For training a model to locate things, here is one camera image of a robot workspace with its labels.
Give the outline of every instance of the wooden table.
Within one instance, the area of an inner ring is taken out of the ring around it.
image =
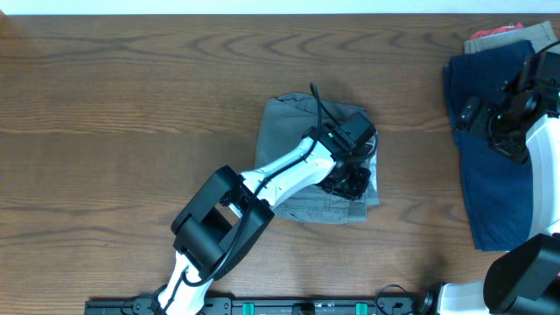
[[[170,225],[217,168],[250,169],[266,100],[365,107],[381,206],[365,224],[273,220],[213,284],[256,296],[373,296],[482,278],[442,67],[480,29],[558,16],[4,17],[0,313],[78,314],[167,283]]]

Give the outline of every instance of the white wall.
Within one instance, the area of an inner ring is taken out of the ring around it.
[[[560,0],[0,0],[5,14],[560,13]]]

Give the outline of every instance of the green clip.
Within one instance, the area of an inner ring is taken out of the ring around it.
[[[356,315],[368,315],[368,305],[365,303],[356,303]]]
[[[243,303],[243,315],[255,315],[255,305],[252,303]]]

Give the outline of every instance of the gray folded shirt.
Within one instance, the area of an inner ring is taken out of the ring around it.
[[[328,111],[344,122],[351,114],[364,109],[359,106],[323,101]],[[323,114],[323,123],[329,118]],[[265,166],[293,150],[302,135],[317,125],[317,102],[309,94],[290,93],[269,99],[262,115],[259,138],[256,144],[255,168]],[[366,192],[360,199],[350,201],[324,192],[310,185],[296,192],[274,209],[276,216],[302,222],[350,223],[363,222],[368,206],[379,205],[377,194],[377,153],[366,161],[371,177]]]

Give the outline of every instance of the wire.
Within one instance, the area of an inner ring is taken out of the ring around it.
[[[340,122],[336,118],[334,118],[334,116],[331,115],[331,112],[329,112],[329,110],[326,109],[325,105],[323,105],[323,102],[319,98],[319,91],[317,91],[317,86],[315,86],[315,84],[313,84],[313,83],[311,83],[309,86],[310,86],[310,89],[311,89],[311,93],[313,94],[313,96],[315,96],[315,100],[317,100],[318,106],[320,106],[323,109],[323,111],[326,113],[326,115],[329,116],[329,118],[331,118],[331,120],[334,123],[336,123],[337,125],[340,126]]]
[[[377,292],[377,294],[375,295],[375,307],[377,308],[377,310],[379,310],[379,312],[381,312],[383,315],[389,315],[387,314],[382,307],[379,307],[379,304],[377,304],[377,302],[379,301],[379,296],[380,294],[382,294],[386,289],[388,288],[399,288],[401,289],[404,293],[409,294],[402,286],[398,285],[398,284],[387,284],[384,287],[381,288],[381,290],[379,292]],[[410,310],[407,313],[404,313],[403,315],[409,315],[412,314],[414,312],[414,310]]]
[[[249,221],[249,216],[251,215],[251,212],[253,211],[253,207],[255,205],[256,198],[257,198],[258,194],[261,192],[261,190],[273,178],[280,175],[282,172],[290,169],[294,165],[296,165],[296,164],[298,164],[302,161],[305,161],[312,154],[312,151],[313,151],[313,149],[315,149],[315,145],[317,144],[317,141],[319,140],[320,131],[321,131],[321,124],[322,124],[321,109],[323,109],[325,106],[323,105],[323,103],[320,100],[319,91],[317,90],[317,87],[315,86],[315,84],[313,82],[311,82],[309,84],[309,87],[311,89],[311,93],[313,94],[313,96],[315,97],[315,100],[317,101],[317,132],[318,132],[318,134],[315,137],[315,139],[313,139],[313,143],[311,144],[311,147],[302,157],[300,157],[297,160],[287,164],[286,166],[282,167],[281,169],[273,172],[268,177],[262,179],[261,184],[259,184],[259,186],[253,192],[253,197],[249,201],[249,203],[247,205],[247,210],[245,211],[245,213],[243,214],[243,216],[241,218],[241,223],[239,224],[239,227],[237,228],[237,232],[235,233],[234,239],[232,240],[231,245],[229,245],[229,248],[227,249],[226,254],[221,258],[220,263],[212,269],[210,274],[208,274],[204,279],[201,279],[200,281],[198,281],[196,283],[190,282],[186,278],[186,276],[184,276],[184,274],[183,274],[181,278],[183,279],[183,281],[185,282],[186,285],[188,285],[190,287],[199,287],[201,285],[204,285],[208,281],[212,280],[216,275],[218,275],[224,269],[224,267],[226,266],[226,263],[228,262],[230,256],[234,253],[234,250],[237,247],[237,243],[241,239],[243,230],[245,229],[245,226],[247,225],[247,222]],[[328,111],[326,111],[326,113],[331,117],[331,119],[335,123],[338,123],[338,121],[336,119],[334,119],[334,117]]]

